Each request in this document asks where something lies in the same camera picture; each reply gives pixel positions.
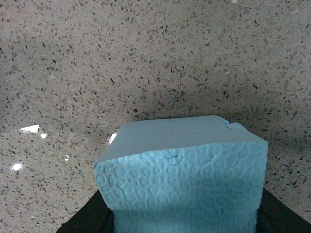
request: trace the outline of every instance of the terrazzo countertop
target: terrazzo countertop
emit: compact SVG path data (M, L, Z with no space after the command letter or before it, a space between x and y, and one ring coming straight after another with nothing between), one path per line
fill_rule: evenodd
M267 140L265 188L311 222L310 15L309 0L1 1L0 232L69 220L124 123L204 115Z

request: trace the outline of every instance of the blue foam block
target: blue foam block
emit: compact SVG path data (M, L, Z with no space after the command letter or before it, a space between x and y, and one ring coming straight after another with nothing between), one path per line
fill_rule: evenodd
M94 165L116 233L254 233L268 143L219 116L125 124Z

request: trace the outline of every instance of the black fabric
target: black fabric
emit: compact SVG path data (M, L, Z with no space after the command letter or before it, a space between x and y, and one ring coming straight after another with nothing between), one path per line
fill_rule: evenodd
M311 224L263 190L257 233L311 233ZM113 233L113 213L97 192L56 233Z

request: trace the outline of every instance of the embossed pattern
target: embossed pattern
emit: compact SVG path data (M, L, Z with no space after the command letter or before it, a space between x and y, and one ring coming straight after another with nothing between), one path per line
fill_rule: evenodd
M98 163L118 233L255 232L266 143L221 143Z

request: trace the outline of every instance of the speckled stone surface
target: speckled stone surface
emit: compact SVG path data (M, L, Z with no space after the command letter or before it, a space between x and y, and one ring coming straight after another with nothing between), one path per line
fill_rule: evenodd
M55 232L97 190L92 165L124 123L203 115L267 140L265 188L311 222L310 13L308 0L0 2L0 232Z

